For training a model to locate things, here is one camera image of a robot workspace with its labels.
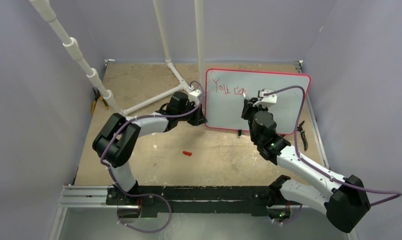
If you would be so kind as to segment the pink framed whiteboard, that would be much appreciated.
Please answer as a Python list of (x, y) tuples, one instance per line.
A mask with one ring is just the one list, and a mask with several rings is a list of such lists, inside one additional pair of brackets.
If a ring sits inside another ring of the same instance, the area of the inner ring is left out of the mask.
[(206, 71), (205, 116), (206, 126), (213, 129), (248, 131), (248, 122), (241, 118), (247, 98), (257, 97), (258, 91), (281, 91), (277, 103), (269, 108), (277, 123), (277, 132), (291, 135), (304, 101), (302, 87), (308, 91), (311, 77), (301, 73), (254, 71), (241, 69), (210, 68)]

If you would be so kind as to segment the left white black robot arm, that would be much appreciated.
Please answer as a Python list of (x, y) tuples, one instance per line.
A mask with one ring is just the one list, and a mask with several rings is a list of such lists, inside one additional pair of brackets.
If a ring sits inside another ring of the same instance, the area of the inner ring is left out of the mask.
[(100, 157), (100, 163), (108, 169), (118, 197), (130, 205), (138, 198), (138, 182), (132, 174), (129, 159), (139, 138), (165, 133), (175, 128), (179, 122), (192, 126), (206, 123), (202, 113), (204, 93), (194, 90), (189, 94), (177, 91), (169, 103), (149, 115), (125, 117), (119, 113), (110, 116), (92, 148)]

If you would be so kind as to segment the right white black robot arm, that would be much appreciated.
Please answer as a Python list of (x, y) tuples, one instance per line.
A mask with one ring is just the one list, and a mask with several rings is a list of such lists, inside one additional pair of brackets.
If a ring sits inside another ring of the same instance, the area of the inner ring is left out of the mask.
[(298, 153), (294, 145), (276, 132), (273, 115), (256, 102), (256, 97), (245, 98), (241, 117), (248, 122), (251, 141), (260, 156), (308, 182), (304, 185), (282, 175), (270, 185), (270, 199), (277, 204), (287, 200), (313, 208), (338, 230), (350, 233), (371, 208), (362, 190), (362, 180), (326, 169)]

